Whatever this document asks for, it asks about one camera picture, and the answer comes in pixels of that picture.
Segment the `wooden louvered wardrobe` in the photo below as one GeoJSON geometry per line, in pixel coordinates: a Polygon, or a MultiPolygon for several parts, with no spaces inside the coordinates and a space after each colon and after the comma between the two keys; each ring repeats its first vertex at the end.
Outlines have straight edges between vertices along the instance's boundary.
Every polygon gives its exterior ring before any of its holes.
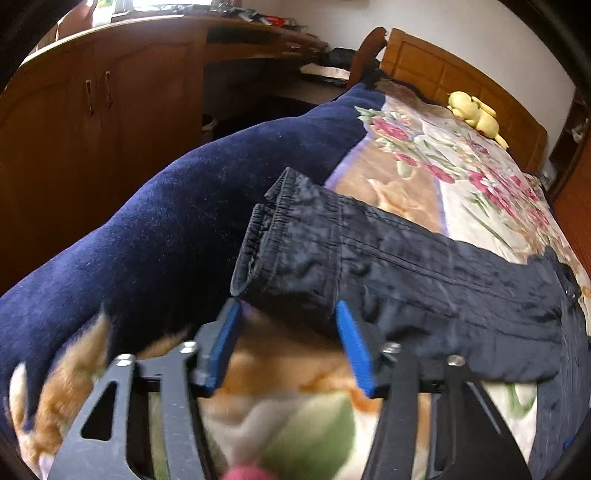
{"type": "Polygon", "coordinates": [[[556,170],[549,191],[555,218],[590,274],[590,104],[578,89],[549,160],[556,170]]]}

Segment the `wooden headboard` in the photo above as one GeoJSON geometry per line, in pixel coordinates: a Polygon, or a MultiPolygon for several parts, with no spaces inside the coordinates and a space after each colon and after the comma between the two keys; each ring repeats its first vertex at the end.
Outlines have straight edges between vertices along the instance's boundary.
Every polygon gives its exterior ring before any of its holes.
{"type": "Polygon", "coordinates": [[[471,64],[434,44],[393,29],[381,69],[442,105],[457,90],[476,96],[496,111],[500,134],[520,169],[534,173],[541,166],[548,137],[546,129],[517,99],[471,64]]]}

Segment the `wooden desk cabinet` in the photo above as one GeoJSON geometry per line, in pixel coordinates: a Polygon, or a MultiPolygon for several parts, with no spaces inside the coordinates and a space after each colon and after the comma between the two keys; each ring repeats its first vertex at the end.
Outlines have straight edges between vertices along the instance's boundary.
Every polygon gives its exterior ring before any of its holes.
{"type": "Polygon", "coordinates": [[[1,95],[1,286],[105,222],[201,140],[204,68],[303,62],[325,48],[212,16],[116,22],[28,58],[1,95]]]}

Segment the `floral blanket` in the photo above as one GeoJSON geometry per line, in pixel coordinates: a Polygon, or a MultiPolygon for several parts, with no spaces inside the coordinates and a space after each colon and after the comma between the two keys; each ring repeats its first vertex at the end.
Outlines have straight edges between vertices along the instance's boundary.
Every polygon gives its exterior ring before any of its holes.
{"type": "Polygon", "coordinates": [[[590,281],[539,183],[390,80],[207,143],[1,299],[40,479],[542,479],[590,281]]]}

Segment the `black jacket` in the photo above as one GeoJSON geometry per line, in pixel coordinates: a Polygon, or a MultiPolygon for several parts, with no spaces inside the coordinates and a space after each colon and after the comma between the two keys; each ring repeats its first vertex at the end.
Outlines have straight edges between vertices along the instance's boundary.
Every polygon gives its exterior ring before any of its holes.
{"type": "Polygon", "coordinates": [[[458,354],[483,379],[535,384],[536,479],[558,464],[588,412],[581,290],[551,248],[511,263],[287,169],[252,211],[230,290],[326,335],[346,301],[406,351],[458,354]]]}

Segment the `yellow plush toy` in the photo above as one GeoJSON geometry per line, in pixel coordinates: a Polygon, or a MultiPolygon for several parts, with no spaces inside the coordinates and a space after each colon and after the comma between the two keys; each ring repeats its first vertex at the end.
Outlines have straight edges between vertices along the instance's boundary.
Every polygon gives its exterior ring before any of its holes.
{"type": "Polygon", "coordinates": [[[500,135],[496,112],[477,97],[463,91],[454,91],[448,97],[447,108],[480,134],[495,140],[504,150],[509,148],[506,140],[500,135]]]}

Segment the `wooden chair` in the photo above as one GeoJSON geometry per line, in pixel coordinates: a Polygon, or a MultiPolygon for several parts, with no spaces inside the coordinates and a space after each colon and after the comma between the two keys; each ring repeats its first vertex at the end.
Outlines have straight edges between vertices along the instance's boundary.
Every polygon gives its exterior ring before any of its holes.
{"type": "Polygon", "coordinates": [[[349,79],[346,82],[346,90],[353,88],[363,77],[363,69],[376,59],[378,54],[388,45],[387,30],[384,27],[376,27],[363,39],[356,54],[353,55],[349,79]]]}

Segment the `navy blue bed sheet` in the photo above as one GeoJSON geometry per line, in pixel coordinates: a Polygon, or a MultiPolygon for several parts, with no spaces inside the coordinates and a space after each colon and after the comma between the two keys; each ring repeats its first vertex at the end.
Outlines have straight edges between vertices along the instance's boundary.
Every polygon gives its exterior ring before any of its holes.
{"type": "Polygon", "coordinates": [[[284,169],[317,184],[366,136],[361,109],[382,92],[356,85],[297,117],[204,144],[147,181],[105,224],[31,272],[1,299],[1,382],[26,371],[25,409],[3,428],[31,429],[40,394],[66,346],[111,319],[107,353],[137,353],[211,321],[254,205],[284,169]]]}

